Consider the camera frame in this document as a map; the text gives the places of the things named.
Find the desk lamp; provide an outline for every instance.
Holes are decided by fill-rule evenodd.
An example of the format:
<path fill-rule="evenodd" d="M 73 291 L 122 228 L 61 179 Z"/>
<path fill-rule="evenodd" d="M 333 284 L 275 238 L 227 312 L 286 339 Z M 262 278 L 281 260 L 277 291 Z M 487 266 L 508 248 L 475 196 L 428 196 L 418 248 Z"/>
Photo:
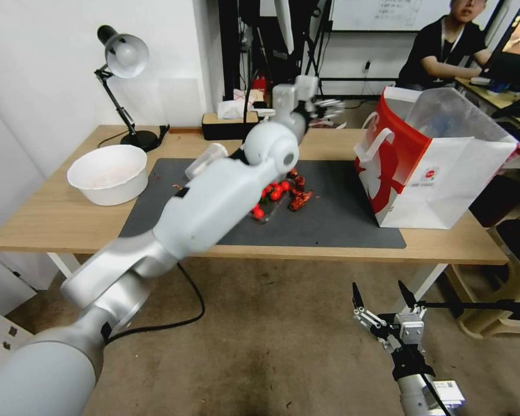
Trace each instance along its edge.
<path fill-rule="evenodd" d="M 102 83 L 116 110 L 127 126 L 129 134 L 121 139 L 121 144 L 131 144 L 148 152 L 154 150 L 162 140 L 151 131 L 135 131 L 135 122 L 108 87 L 107 80 L 112 76 L 133 78 L 143 72 L 148 62 L 148 47 L 136 36 L 119 34 L 111 26 L 98 28 L 98 39 L 105 48 L 106 64 L 94 73 Z"/>

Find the whiteboard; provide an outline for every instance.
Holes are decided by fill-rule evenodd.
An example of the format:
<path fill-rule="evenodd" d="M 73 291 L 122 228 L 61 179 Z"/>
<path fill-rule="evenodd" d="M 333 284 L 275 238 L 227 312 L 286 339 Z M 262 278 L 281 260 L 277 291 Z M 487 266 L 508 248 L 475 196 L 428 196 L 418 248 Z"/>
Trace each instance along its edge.
<path fill-rule="evenodd" d="M 474 22 L 483 30 L 500 0 L 488 0 Z M 334 31 L 419 31 L 450 11 L 451 0 L 335 0 Z"/>

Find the lanyard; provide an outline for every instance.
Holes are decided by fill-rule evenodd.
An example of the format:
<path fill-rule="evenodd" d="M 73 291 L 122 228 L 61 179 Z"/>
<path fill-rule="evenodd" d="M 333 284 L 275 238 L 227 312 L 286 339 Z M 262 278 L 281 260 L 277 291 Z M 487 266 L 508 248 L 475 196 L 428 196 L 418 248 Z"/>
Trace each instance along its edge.
<path fill-rule="evenodd" d="M 445 19 L 441 19 L 441 60 L 444 64 L 447 63 L 449 58 L 452 55 L 452 52 L 455 50 L 456 45 L 458 45 L 458 42 L 460 41 L 460 38 L 462 37 L 464 33 L 464 28 L 460 31 L 458 36 L 456 37 L 455 43 L 452 45 L 451 51 L 449 52 L 449 55 L 447 56 L 447 59 L 445 59 Z"/>

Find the power outlet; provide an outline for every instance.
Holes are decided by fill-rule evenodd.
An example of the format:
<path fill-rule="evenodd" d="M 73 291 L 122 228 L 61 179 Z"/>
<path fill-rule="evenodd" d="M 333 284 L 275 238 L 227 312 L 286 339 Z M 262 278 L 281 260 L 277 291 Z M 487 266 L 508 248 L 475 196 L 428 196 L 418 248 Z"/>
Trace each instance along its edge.
<path fill-rule="evenodd" d="M 371 61 L 366 61 L 366 64 L 364 65 L 364 69 L 362 70 L 362 73 L 365 75 L 368 72 L 370 72 L 370 67 L 372 66 Z"/>

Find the wooden table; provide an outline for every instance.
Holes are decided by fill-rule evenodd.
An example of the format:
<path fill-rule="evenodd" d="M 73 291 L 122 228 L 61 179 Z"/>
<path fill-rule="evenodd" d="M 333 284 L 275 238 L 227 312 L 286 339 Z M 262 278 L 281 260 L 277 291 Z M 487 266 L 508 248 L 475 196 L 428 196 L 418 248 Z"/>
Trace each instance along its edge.
<path fill-rule="evenodd" d="M 488 106 L 491 106 L 489 112 L 493 113 L 496 110 L 504 109 L 505 107 L 510 106 L 519 98 L 518 95 L 509 91 L 502 92 L 500 94 L 493 94 L 485 88 L 470 85 L 470 80 L 463 78 L 457 78 L 456 83 L 462 92 L 467 92 L 472 96 L 476 96 L 480 100 L 480 102 L 482 102 L 483 104 L 487 104 Z M 513 117 L 512 120 L 520 127 L 519 117 Z"/>
<path fill-rule="evenodd" d="M 157 132 L 157 128 L 147 127 Z M 95 253 L 120 233 L 135 201 L 113 207 L 93 205 L 66 181 L 72 162 L 96 148 L 97 144 L 124 130 L 122 126 L 100 126 L 45 182 L 27 203 L 0 229 L 0 251 L 47 252 L 69 277 L 79 267 L 73 254 Z M 353 160 L 354 146 L 363 131 L 354 129 L 311 129 L 300 146 L 304 160 Z M 113 139 L 109 144 L 118 143 Z M 209 142 L 197 133 L 168 134 L 162 146 L 148 153 L 147 171 L 158 158 L 195 158 Z M 239 141 L 225 141 L 229 152 Z M 479 225 L 466 213 L 448 231 L 401 230 L 407 247 L 264 247 L 215 246 L 202 257 L 315 259 L 362 262 L 420 263 L 410 283 L 416 296 L 422 296 L 448 263 L 502 265 L 506 256 Z"/>

